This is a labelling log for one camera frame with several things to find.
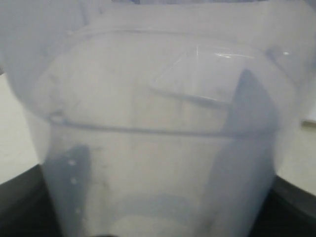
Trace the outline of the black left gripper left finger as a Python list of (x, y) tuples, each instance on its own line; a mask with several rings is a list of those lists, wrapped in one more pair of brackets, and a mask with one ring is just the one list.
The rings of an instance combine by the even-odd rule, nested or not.
[(2, 237), (82, 236), (90, 150), (75, 145), (0, 186)]

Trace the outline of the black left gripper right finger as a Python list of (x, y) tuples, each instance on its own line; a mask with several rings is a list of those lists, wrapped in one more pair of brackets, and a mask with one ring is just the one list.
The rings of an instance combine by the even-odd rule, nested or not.
[(282, 162), (307, 98), (307, 83), (283, 73), (241, 69), (210, 80), (224, 118), (209, 158), (209, 234), (246, 236)]

